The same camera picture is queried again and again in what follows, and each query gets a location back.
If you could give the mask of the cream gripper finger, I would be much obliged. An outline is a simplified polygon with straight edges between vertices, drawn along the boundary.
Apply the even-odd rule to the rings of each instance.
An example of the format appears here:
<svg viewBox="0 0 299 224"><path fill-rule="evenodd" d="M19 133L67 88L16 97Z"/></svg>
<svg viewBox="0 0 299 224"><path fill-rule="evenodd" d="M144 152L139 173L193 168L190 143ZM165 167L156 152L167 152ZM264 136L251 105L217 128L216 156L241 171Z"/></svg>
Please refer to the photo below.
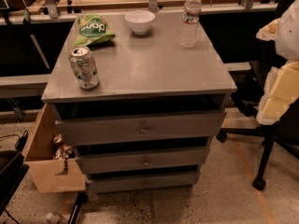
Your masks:
<svg viewBox="0 0 299 224"><path fill-rule="evenodd" d="M272 125L299 98L299 62L287 62L280 68L272 67L263 90L256 119L262 125Z"/></svg>
<svg viewBox="0 0 299 224"><path fill-rule="evenodd" d="M275 40L278 23L279 23L279 19L275 19L269 22L262 29L258 31L256 37L263 41Z"/></svg>

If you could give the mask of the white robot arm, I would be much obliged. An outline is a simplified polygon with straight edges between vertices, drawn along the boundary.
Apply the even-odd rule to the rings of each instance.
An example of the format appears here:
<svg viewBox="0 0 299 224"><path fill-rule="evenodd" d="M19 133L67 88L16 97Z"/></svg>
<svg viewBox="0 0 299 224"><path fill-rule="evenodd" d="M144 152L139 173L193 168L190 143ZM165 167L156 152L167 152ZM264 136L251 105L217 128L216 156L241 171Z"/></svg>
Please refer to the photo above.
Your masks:
<svg viewBox="0 0 299 224"><path fill-rule="evenodd" d="M287 60L280 68L270 69L258 106L257 121L272 125L299 98L299 0L295 0L279 19L265 25L256 37L274 40L276 54Z"/></svg>

